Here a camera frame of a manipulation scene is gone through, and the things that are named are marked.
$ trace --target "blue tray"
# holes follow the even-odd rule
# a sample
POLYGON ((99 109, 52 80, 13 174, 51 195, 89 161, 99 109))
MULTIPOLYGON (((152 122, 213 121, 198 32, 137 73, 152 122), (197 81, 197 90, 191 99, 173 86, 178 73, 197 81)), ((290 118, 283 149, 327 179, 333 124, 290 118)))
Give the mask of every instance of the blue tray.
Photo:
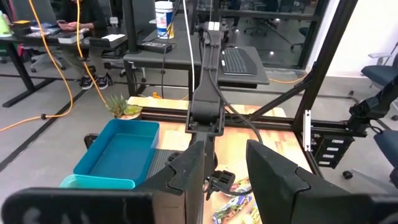
POLYGON ((74 174, 145 181, 159 141, 159 123, 111 120, 73 170, 74 174))
POLYGON ((62 181, 60 187, 71 189, 131 190, 135 187, 135 184, 132 180, 72 174, 67 176, 67 178, 62 181))

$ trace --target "colorful snack package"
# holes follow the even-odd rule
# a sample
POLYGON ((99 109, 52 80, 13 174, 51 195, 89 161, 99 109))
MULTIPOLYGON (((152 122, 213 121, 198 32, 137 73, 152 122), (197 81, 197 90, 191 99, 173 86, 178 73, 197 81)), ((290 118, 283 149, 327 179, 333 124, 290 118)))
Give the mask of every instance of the colorful snack package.
POLYGON ((231 186, 230 191, 232 191, 232 192, 245 192, 245 191, 250 190, 250 188, 251 188, 251 185, 250 185, 249 177, 246 177, 246 178, 243 178, 243 179, 235 182, 231 186))
POLYGON ((235 214, 240 212, 242 208, 252 200, 252 195, 237 196, 232 198, 226 205, 221 207, 213 215, 214 224, 225 223, 226 220, 232 218, 235 214))
POLYGON ((254 203, 252 209, 243 217, 242 224, 261 224, 261 217, 257 204, 254 203))

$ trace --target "person's hand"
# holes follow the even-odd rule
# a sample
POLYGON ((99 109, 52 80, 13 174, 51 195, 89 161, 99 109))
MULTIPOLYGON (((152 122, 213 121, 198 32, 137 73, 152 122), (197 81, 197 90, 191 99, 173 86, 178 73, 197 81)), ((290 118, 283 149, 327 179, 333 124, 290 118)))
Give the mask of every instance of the person's hand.
POLYGON ((70 30, 68 24, 58 24, 58 26, 61 28, 61 30, 70 30))
POLYGON ((73 30, 77 29, 77 22, 70 22, 68 23, 69 28, 72 28, 73 30))

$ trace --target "wooden table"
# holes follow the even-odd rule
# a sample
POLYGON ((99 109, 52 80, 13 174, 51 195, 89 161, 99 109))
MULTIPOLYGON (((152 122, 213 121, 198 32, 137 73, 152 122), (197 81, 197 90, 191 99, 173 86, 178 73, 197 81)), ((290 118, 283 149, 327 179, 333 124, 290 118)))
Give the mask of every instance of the wooden table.
MULTIPOLYGON (((130 97, 128 104, 139 106, 150 106, 158 108, 172 108, 186 110, 188 101, 184 100, 160 100, 155 98, 130 97)), ((233 105, 242 114, 249 114, 256 111, 259 106, 233 105)), ((266 113, 267 116, 286 117, 282 108, 274 108, 266 113)), ((158 149, 186 150, 191 140, 191 134, 185 133, 185 124, 159 122, 160 134, 158 149)), ((259 130, 264 145, 279 154, 285 156, 300 167, 311 172, 310 166, 301 150, 294 133, 286 131, 259 130)), ((256 135, 251 129, 227 128, 224 135, 217 137, 215 142, 215 152, 218 158, 218 170, 228 170, 235 173, 236 180, 248 176, 246 166, 246 141, 255 139, 256 135)), ((203 208, 203 223, 213 223, 213 214, 226 204, 231 198, 222 193, 213 193, 209 201, 205 201, 203 208)), ((254 201, 246 205, 242 211, 236 214, 228 223, 241 223, 243 216, 252 207, 254 201)))

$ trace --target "bottle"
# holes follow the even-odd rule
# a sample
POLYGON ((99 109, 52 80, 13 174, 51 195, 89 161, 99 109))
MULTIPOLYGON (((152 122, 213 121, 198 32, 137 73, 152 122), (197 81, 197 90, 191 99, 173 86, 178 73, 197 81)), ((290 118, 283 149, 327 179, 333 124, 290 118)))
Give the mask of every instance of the bottle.
POLYGON ((5 15, 0 11, 0 38, 12 36, 10 27, 4 17, 5 15))

